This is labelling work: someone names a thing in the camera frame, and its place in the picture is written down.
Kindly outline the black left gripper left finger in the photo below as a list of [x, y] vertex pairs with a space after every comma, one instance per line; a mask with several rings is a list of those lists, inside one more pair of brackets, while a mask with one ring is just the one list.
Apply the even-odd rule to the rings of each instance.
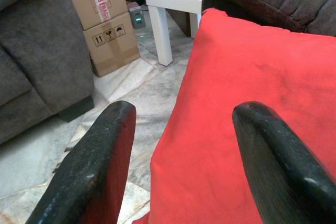
[[27, 223], [117, 223], [135, 125], [133, 104], [107, 106], [61, 162]]

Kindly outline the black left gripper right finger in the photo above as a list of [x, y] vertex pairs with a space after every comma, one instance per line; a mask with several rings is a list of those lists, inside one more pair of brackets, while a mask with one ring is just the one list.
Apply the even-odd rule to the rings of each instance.
[[263, 103], [233, 109], [244, 172], [263, 223], [335, 223], [335, 179]]

